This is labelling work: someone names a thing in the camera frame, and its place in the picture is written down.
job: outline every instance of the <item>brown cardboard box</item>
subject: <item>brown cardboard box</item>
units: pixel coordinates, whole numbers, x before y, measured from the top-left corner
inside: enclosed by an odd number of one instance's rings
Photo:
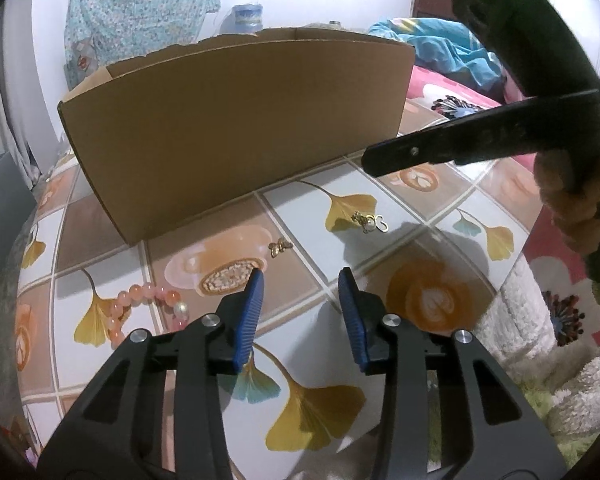
[[[129,244],[252,190],[395,137],[409,45],[318,28],[170,46],[101,68],[58,105]]]

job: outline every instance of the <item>silver screw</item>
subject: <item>silver screw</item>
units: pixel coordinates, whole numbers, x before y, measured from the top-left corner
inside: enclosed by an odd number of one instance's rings
[[[396,316],[395,314],[386,314],[382,318],[382,322],[387,326],[398,326],[401,321],[400,316]]]
[[[202,316],[202,324],[204,326],[218,326],[220,324],[220,318],[217,314],[205,314]]]
[[[454,337],[456,338],[456,341],[464,345],[474,340],[474,335],[468,330],[458,330]]]
[[[149,333],[147,332],[147,330],[145,330],[144,328],[136,328],[129,336],[129,339],[131,339],[132,343],[141,343],[148,337]]]

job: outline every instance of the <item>white pearl bead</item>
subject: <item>white pearl bead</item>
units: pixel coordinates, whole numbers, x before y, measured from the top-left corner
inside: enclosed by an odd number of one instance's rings
[[[184,301],[179,301],[173,305],[173,315],[182,321],[189,320],[189,305],[187,305]]]

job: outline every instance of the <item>gray floor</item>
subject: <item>gray floor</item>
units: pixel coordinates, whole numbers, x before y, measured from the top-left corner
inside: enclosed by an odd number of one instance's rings
[[[36,199],[40,197],[43,187],[44,184],[38,185],[34,190]],[[20,263],[34,215],[35,212],[32,212],[23,225],[0,277],[0,424],[5,428],[10,427],[15,415],[22,414],[15,366],[13,329]]]

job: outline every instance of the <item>gray curtain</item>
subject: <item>gray curtain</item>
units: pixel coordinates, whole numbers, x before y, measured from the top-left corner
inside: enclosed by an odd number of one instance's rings
[[[40,171],[34,163],[29,151],[24,132],[13,128],[10,112],[6,105],[6,86],[4,83],[2,60],[2,16],[4,9],[0,9],[0,153],[11,153],[25,183],[31,189],[40,177]]]

